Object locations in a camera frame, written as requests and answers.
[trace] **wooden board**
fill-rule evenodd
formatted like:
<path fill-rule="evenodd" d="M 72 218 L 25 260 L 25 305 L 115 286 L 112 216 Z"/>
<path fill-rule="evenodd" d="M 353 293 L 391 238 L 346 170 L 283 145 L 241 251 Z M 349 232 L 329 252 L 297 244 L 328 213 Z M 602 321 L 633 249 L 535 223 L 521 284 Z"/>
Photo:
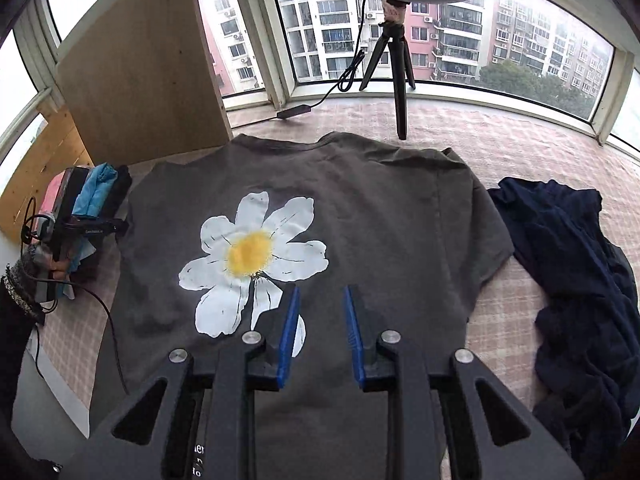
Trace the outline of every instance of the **wooden board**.
<path fill-rule="evenodd" d="M 0 229 L 14 242 L 20 241 L 24 210 L 31 196 L 36 199 L 37 212 L 54 176 L 71 166 L 92 166 L 66 107 L 50 115 L 47 123 L 0 196 Z"/>
<path fill-rule="evenodd" d="M 56 81 L 95 164 L 229 141 L 197 0 L 115 0 L 91 17 Z"/>

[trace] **gray t-shirt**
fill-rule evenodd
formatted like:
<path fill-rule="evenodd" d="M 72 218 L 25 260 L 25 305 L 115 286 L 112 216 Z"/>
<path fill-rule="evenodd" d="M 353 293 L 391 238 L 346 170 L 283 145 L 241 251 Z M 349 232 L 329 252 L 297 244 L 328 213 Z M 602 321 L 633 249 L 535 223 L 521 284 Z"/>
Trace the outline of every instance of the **gray t-shirt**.
<path fill-rule="evenodd" d="M 381 479 L 385 394 L 351 371 L 343 288 L 446 374 L 478 292 L 513 251 L 492 200 L 451 149 L 332 132 L 313 144 L 239 136 L 132 191 L 111 310 L 129 387 L 174 348 L 198 355 L 250 330 L 285 282 L 302 294 L 295 358 L 257 393 L 262 480 Z M 94 428 L 122 397 L 111 335 L 98 356 Z"/>

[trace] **black tripod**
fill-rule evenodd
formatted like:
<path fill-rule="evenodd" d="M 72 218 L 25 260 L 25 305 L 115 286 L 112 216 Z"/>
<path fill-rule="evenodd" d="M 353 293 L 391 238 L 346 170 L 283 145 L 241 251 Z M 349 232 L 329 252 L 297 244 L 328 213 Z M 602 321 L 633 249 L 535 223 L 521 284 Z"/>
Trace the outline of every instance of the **black tripod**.
<path fill-rule="evenodd" d="M 364 90 L 373 71 L 380 62 L 380 57 L 386 45 L 389 45 L 389 55 L 391 57 L 391 75 L 394 80 L 394 98 L 396 100 L 396 128 L 398 137 L 406 139 L 406 88 L 404 86 L 404 74 L 411 88 L 415 90 L 414 67 L 411 65 L 411 55 L 409 46 L 404 38 L 404 25 L 397 22 L 385 21 L 382 24 L 382 35 L 376 41 L 376 46 L 371 54 L 371 59 L 364 72 L 360 91 Z"/>

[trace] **crumpled dark blue cloth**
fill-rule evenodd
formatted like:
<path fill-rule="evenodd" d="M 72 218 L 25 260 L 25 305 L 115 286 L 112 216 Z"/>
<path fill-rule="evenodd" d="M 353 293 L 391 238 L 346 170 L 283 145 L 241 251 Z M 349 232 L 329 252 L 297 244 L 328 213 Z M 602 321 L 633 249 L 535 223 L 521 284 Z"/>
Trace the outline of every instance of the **crumpled dark blue cloth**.
<path fill-rule="evenodd" d="M 609 242 L 596 189 L 507 177 L 490 189 L 515 257 L 548 295 L 534 414 L 587 478 L 605 470 L 640 406 L 640 315 L 629 262 Z"/>

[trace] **tree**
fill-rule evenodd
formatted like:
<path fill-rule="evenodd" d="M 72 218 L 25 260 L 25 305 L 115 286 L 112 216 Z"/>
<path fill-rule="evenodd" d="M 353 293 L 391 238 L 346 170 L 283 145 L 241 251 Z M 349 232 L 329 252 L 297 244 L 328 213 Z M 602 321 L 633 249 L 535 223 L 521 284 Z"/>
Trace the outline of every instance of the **tree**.
<path fill-rule="evenodd" d="M 556 76 L 540 76 L 527 66 L 511 62 L 491 64 L 480 69 L 476 83 L 483 88 L 524 97 L 588 119 L 595 100 L 579 89 L 565 88 Z"/>

